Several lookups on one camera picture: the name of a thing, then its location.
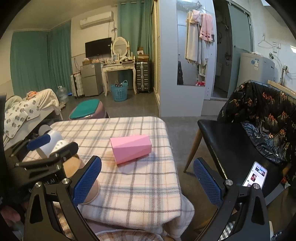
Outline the plain white cup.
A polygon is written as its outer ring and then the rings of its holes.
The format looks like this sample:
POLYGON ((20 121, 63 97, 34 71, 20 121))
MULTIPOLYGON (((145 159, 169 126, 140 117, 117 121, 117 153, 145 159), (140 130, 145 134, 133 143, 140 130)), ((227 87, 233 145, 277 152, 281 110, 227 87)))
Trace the plain white cup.
POLYGON ((42 125, 39 128, 38 134, 41 140, 45 141, 45 143, 41 144, 41 147, 37 149, 37 153, 42 159, 48 158, 50 154, 69 144, 58 131, 53 130, 49 125, 42 125))

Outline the brown kraft cup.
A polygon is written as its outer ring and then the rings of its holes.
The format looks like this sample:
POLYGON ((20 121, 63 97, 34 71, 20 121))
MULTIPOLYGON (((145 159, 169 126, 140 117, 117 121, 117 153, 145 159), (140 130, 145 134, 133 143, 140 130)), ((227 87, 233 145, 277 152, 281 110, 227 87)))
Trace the brown kraft cup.
POLYGON ((84 164, 79 156, 75 154, 63 163, 66 177, 72 181, 70 193, 75 206, 86 205, 92 202, 99 194, 99 183, 97 177, 102 168, 100 157, 92 156, 84 164))

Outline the pink faceted cup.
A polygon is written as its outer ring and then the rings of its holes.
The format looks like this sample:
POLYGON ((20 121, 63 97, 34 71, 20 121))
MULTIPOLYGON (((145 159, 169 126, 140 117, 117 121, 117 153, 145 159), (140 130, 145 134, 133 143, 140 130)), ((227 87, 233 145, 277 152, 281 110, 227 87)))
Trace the pink faceted cup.
POLYGON ((148 135, 110 138, 112 152, 117 165, 147 156, 152 151, 148 135))

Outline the smartphone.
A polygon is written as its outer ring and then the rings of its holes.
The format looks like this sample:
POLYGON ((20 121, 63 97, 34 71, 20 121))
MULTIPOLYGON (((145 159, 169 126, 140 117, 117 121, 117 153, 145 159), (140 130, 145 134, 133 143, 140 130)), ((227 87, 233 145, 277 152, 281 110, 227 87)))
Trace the smartphone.
POLYGON ((267 177, 267 169, 258 162, 254 162, 247 178, 243 182, 244 187, 251 187, 254 183, 258 184, 260 188, 263 187, 267 177))

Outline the leaf patterned quilt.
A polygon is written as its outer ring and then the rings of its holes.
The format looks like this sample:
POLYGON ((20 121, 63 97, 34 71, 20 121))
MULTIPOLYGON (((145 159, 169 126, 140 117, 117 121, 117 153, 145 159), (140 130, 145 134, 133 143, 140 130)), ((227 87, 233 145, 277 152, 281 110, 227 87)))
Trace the leaf patterned quilt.
POLYGON ((19 102, 5 111, 4 133, 8 138, 13 138, 25 121, 32 120, 39 115, 38 101, 30 99, 19 102))

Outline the bed with beige blanket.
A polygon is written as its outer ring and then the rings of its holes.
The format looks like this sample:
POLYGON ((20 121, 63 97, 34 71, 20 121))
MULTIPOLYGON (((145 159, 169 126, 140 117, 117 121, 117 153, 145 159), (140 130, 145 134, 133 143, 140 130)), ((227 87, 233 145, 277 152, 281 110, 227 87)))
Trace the bed with beige blanket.
POLYGON ((4 149, 7 150, 24 140, 53 112, 61 116, 58 98, 51 89, 37 92, 35 97, 29 100, 23 100, 16 95, 10 97, 4 109, 4 149))

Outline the black chair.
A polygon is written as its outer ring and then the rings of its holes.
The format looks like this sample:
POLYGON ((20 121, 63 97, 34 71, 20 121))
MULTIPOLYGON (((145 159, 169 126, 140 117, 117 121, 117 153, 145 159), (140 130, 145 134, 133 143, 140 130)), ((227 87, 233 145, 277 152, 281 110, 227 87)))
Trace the black chair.
POLYGON ((204 140, 215 166, 223 179, 243 184, 254 162, 267 169, 263 195, 269 195, 291 168, 290 163, 274 164, 255 149, 245 129, 239 123, 220 123, 216 120, 197 121, 198 131, 191 148, 184 173, 204 140))

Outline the pink stool with green cushion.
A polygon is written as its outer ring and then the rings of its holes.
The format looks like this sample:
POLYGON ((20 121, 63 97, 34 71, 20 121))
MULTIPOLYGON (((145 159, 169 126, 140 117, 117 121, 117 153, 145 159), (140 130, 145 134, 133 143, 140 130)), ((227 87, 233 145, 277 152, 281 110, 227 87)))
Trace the pink stool with green cushion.
POLYGON ((69 115, 70 120, 109 118, 108 113, 99 99, 80 102, 69 115))

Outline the water jug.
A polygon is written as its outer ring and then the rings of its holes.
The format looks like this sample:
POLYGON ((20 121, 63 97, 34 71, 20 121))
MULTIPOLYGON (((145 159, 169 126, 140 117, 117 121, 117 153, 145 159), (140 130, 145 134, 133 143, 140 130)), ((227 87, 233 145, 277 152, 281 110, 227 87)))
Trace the water jug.
POLYGON ((67 103, 69 101, 67 89, 62 85, 58 86, 57 96, 60 102, 67 103))

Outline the white suitcase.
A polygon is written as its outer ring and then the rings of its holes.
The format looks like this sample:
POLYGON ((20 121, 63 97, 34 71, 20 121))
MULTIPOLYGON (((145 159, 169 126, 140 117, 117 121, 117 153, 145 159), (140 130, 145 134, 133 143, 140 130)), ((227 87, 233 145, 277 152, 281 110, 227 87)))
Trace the white suitcase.
POLYGON ((81 73, 75 73, 70 76, 72 95, 74 97, 84 96, 81 73))

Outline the plaid tablecloth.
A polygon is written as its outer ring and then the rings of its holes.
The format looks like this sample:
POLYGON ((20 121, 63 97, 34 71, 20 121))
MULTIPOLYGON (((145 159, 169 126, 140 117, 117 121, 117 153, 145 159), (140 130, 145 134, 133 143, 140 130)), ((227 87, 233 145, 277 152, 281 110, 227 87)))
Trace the plaid tablecloth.
POLYGON ((89 204, 79 205, 83 217, 129 229, 146 230, 180 240, 194 216, 182 194, 166 124, 154 116, 59 121, 52 129, 79 145, 86 163, 93 155, 102 161, 100 191, 89 204), (148 156, 116 164, 110 139, 148 135, 148 156))

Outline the green curtain left window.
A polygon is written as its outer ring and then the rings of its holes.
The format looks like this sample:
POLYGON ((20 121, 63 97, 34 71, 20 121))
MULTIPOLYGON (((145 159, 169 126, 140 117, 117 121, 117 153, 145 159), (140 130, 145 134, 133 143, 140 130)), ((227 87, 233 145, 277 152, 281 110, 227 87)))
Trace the green curtain left window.
POLYGON ((59 86, 71 92, 71 22, 50 31, 18 31, 11 39, 11 80, 14 94, 59 86))

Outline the blue laundry basket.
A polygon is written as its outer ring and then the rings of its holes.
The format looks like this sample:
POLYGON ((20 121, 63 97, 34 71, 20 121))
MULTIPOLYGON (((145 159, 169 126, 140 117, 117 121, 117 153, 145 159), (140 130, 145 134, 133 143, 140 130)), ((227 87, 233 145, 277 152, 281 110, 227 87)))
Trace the blue laundry basket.
POLYGON ((128 88, 127 80, 124 80, 122 83, 111 85, 111 94, 112 94, 113 100, 116 102, 127 100, 127 88, 128 88))

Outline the silver mini fridge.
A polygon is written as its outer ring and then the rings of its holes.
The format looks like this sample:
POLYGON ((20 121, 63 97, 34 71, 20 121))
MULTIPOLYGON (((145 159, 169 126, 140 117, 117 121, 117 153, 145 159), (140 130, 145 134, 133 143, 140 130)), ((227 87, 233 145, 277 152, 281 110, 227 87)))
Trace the silver mini fridge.
POLYGON ((80 67, 84 95, 97 96, 103 92, 102 70, 100 63, 80 67))

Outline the black floral jacket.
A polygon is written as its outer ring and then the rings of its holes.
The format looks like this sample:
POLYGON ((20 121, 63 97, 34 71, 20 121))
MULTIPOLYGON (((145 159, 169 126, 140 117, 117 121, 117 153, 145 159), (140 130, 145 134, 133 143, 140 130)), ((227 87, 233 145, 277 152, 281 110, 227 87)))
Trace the black floral jacket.
POLYGON ((271 85, 249 80, 229 97, 218 114, 222 123, 240 123, 254 147, 274 164, 291 167, 295 185, 295 98, 271 85))

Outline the white dressing table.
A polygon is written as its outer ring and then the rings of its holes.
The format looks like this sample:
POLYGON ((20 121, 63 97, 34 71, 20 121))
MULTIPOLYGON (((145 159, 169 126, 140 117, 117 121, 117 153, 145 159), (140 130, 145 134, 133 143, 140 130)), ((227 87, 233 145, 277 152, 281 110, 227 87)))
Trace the white dressing table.
POLYGON ((136 75, 137 71, 135 68, 135 61, 127 61, 123 63, 117 63, 117 64, 106 64, 102 65, 101 67, 101 75, 102 75, 102 83, 103 83, 103 93, 105 96, 108 95, 110 92, 110 82, 108 80, 108 73, 109 72, 122 72, 122 71, 128 71, 132 70, 133 77, 132 77, 132 86, 133 91, 135 94, 137 94, 137 82, 136 82, 136 75))

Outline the black silver suitcase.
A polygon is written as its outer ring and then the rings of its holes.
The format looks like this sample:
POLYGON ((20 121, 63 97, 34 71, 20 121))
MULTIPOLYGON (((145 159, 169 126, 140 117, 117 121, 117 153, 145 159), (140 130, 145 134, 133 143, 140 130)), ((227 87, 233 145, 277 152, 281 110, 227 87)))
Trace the black silver suitcase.
POLYGON ((150 62, 137 62, 135 64, 137 92, 151 92, 151 64, 150 62))

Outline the oval vanity mirror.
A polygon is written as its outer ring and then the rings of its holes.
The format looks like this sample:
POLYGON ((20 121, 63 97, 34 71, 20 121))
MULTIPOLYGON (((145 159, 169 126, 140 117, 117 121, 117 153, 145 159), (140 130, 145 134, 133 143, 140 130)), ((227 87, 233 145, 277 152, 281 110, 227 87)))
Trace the oval vanity mirror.
POLYGON ((123 37, 117 37, 112 44, 112 54, 124 57, 130 49, 129 43, 123 37))

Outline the white air conditioner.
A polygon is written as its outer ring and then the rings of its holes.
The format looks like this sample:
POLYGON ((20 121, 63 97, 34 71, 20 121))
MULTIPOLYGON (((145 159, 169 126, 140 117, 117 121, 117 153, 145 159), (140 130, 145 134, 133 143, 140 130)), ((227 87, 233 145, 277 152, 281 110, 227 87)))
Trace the white air conditioner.
POLYGON ((108 11, 98 15, 89 16, 80 21, 80 28, 85 29, 95 25, 100 25, 114 20, 113 11, 108 11))

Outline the white washing machine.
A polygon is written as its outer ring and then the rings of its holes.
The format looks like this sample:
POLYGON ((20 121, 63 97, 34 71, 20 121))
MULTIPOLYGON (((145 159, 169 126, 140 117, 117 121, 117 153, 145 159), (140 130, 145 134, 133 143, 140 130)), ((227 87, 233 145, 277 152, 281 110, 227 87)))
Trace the white washing machine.
POLYGON ((274 69, 274 62, 266 57, 241 53, 237 87, 249 80, 267 84, 268 80, 274 80, 274 69))

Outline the green curtain by wardrobe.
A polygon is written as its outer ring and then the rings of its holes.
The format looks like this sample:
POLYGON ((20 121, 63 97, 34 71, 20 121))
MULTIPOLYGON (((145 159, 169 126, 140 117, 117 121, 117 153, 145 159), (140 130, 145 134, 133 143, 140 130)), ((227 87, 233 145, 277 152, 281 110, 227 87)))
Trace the green curtain by wardrobe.
POLYGON ((143 47, 152 60, 152 4, 153 1, 126 1, 118 3, 117 35, 130 43, 130 51, 137 54, 143 47))

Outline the hanging clothes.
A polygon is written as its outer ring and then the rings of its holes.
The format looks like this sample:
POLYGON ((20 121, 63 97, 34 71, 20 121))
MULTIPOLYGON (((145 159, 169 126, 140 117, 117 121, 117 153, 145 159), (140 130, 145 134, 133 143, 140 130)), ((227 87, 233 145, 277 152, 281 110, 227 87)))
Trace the hanging clothes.
POLYGON ((214 42, 213 16, 200 3, 187 12, 185 59, 189 63, 205 66, 208 49, 214 42))

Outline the black wall television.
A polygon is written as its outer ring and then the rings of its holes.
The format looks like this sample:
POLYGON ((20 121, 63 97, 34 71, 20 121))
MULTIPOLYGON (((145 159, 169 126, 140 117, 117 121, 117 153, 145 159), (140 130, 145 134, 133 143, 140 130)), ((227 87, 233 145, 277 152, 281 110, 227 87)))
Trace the black wall television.
POLYGON ((112 38, 99 39, 85 43, 85 55, 87 58, 111 53, 112 38))

